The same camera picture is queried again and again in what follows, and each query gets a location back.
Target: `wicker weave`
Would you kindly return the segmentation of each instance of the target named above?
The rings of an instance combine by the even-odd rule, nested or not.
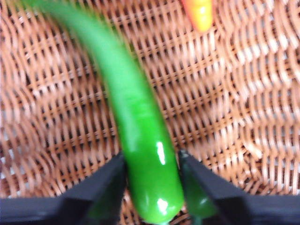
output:
[[[1,0],[1,197],[55,196],[120,150],[94,63],[50,17]],[[300,2],[80,0],[123,35],[176,150],[251,194],[300,193]],[[171,224],[189,224],[183,211]],[[142,223],[126,192],[121,224]]]

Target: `orange pepper tip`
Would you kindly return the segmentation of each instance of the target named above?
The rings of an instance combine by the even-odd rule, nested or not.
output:
[[[207,31],[213,22],[211,0],[197,1],[197,4],[185,4],[185,10],[190,17],[193,26],[200,32]]]

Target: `wicker basket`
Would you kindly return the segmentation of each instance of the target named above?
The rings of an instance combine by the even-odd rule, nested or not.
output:
[[[179,0],[78,2],[137,55],[176,150],[251,194],[300,193],[298,0],[215,0],[203,34]],[[78,41],[1,0],[0,196],[61,194],[118,153],[116,130]],[[126,192],[120,224],[141,223]]]

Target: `curved green pepper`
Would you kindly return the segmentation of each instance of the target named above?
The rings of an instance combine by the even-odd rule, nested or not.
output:
[[[22,2],[71,29],[95,58],[118,125],[135,208],[148,223],[170,221],[183,205],[183,192],[172,142],[143,72],[105,22],[63,2]]]

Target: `green chili pepper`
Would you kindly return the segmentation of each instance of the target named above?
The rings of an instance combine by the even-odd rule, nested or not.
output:
[[[73,31],[95,58],[108,91],[128,168],[129,190],[148,223],[170,221],[183,205],[171,139],[145,75],[105,22],[79,8],[49,0],[23,0]]]

